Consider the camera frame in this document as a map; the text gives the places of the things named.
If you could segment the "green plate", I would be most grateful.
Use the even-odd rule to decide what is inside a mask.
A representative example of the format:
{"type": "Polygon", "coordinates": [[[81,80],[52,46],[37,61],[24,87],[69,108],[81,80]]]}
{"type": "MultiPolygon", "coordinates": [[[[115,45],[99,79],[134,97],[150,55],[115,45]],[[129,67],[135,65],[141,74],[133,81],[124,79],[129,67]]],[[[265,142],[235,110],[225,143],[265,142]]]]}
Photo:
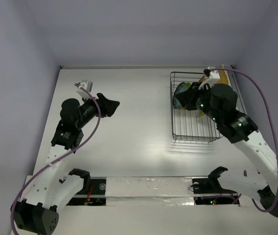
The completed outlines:
{"type": "Polygon", "coordinates": [[[185,90],[181,92],[180,97],[180,103],[182,107],[186,110],[191,110],[192,105],[190,105],[190,99],[191,99],[191,94],[192,90],[190,89],[192,86],[191,83],[186,83],[185,84],[185,90]]]}

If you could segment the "blue patterned plate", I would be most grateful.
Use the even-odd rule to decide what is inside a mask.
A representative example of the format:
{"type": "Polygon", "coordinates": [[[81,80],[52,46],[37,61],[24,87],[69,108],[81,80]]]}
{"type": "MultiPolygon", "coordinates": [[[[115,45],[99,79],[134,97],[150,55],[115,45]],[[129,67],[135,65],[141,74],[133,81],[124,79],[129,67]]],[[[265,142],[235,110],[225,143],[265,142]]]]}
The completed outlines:
{"type": "Polygon", "coordinates": [[[176,109],[181,109],[184,107],[185,101],[181,95],[183,92],[188,90],[188,86],[185,82],[181,82],[175,89],[173,95],[173,107],[176,109]]]}

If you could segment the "rounded bamboo tray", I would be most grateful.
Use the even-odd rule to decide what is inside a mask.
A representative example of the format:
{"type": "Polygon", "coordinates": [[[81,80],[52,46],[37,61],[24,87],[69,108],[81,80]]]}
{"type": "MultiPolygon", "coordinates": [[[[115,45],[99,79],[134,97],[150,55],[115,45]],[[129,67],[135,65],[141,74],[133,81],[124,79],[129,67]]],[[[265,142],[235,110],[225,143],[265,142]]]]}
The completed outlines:
{"type": "MultiPolygon", "coordinates": [[[[199,83],[202,83],[205,80],[206,80],[206,77],[203,75],[201,77],[201,79],[199,80],[199,83]]],[[[201,87],[201,90],[207,90],[207,89],[211,89],[211,88],[212,88],[212,84],[208,83],[207,85],[203,85],[201,87]]],[[[205,113],[203,111],[200,111],[200,114],[198,115],[198,117],[203,117],[203,116],[205,116],[205,113]]]]}

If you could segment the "square bamboo tray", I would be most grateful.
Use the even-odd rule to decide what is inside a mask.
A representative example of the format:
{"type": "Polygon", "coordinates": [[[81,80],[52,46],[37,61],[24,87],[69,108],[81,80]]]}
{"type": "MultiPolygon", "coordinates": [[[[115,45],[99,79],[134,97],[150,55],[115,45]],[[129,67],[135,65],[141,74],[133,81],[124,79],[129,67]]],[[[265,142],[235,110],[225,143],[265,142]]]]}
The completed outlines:
{"type": "Polygon", "coordinates": [[[219,70],[218,73],[220,79],[216,82],[216,84],[225,84],[230,86],[230,81],[227,72],[225,70],[219,70]]]}

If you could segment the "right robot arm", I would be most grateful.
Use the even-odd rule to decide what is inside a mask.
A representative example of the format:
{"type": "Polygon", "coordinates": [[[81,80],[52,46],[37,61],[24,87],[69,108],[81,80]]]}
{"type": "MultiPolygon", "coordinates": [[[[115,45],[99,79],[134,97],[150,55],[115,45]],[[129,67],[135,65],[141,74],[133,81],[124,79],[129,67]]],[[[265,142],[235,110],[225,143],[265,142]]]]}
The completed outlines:
{"type": "Polygon", "coordinates": [[[200,110],[216,124],[217,130],[239,149],[263,176],[256,181],[232,174],[218,167],[208,175],[207,185],[213,192],[230,189],[259,202],[264,212],[278,218],[278,154],[264,140],[258,126],[245,113],[237,110],[237,93],[231,86],[208,84],[200,88],[199,82],[188,90],[175,94],[183,108],[200,110]]]}

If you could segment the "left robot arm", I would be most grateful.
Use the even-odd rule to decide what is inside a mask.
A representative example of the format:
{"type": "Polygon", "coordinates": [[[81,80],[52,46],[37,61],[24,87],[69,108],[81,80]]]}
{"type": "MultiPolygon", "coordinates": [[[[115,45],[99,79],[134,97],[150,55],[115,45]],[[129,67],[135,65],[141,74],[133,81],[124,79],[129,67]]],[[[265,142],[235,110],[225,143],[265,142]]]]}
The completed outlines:
{"type": "Polygon", "coordinates": [[[83,127],[93,118],[111,117],[120,102],[109,100],[98,93],[87,94],[83,104],[70,98],[62,102],[60,121],[51,140],[45,166],[23,186],[11,207],[11,225],[14,234],[24,230],[37,235],[51,235],[58,223],[59,213],[74,195],[90,189],[90,173],[73,168],[66,171],[69,156],[81,148],[83,127]]]}

